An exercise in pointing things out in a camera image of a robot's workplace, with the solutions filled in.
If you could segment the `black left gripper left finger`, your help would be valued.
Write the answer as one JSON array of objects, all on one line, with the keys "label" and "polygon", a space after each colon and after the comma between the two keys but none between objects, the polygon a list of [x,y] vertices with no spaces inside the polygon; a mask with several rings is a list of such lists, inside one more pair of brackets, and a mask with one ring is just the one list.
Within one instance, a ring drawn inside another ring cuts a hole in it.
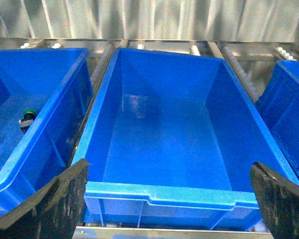
[{"label": "black left gripper left finger", "polygon": [[0,217],[0,239],[70,239],[83,211],[89,163],[80,159]]}]

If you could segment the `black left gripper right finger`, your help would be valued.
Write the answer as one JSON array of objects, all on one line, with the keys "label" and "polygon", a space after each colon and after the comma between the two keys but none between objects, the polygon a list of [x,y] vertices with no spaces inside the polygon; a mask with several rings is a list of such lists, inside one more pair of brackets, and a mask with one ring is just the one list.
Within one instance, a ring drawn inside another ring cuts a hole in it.
[{"label": "black left gripper right finger", "polygon": [[262,219],[275,239],[299,239],[299,186],[256,161],[250,170]]}]

